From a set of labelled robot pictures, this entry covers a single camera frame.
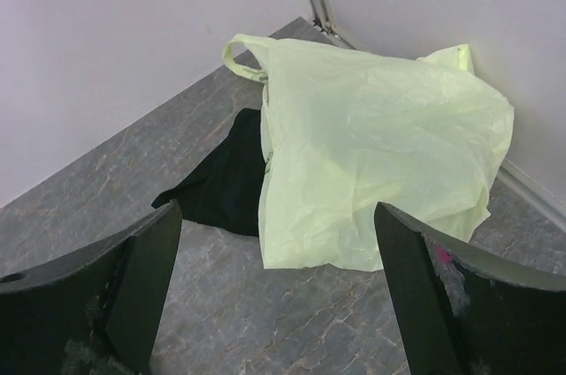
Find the light green plastic bag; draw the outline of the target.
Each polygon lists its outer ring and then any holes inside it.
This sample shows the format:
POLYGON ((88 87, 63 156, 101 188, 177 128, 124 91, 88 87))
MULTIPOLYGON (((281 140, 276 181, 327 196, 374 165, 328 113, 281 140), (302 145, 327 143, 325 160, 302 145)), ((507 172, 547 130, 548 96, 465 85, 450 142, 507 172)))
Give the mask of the light green plastic bag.
POLYGON ((468 241, 512 140, 514 109, 474 72, 468 45, 381 57, 318 42, 238 34, 262 85, 264 182, 258 208, 267 269, 382 269, 374 211, 389 203, 468 241))

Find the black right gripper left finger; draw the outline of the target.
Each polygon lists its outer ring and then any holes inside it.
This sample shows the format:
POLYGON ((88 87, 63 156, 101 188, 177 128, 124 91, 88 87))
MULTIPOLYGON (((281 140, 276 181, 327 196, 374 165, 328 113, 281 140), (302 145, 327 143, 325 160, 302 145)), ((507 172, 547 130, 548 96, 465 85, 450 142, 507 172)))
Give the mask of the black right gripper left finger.
POLYGON ((121 232, 1 279, 3 374, 149 374, 182 215, 170 202, 121 232))

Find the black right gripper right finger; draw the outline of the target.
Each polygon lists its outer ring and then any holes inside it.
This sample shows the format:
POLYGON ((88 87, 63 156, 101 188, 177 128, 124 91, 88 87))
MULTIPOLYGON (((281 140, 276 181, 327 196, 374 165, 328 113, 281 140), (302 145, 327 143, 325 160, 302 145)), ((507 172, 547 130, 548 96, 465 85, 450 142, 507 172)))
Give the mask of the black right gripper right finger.
POLYGON ((565 278, 448 236, 388 203, 379 253, 413 374, 563 374, 565 278))

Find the black folded cloth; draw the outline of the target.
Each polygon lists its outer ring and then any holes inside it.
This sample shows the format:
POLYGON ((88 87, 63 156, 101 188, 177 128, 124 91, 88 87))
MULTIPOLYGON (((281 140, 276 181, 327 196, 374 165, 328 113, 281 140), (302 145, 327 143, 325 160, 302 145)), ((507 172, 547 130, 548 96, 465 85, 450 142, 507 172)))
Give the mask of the black folded cloth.
POLYGON ((241 110, 227 137, 180 184, 159 194, 151 206, 157 209, 175 201, 185 220, 257 237, 265 172, 260 120, 259 110, 241 110))

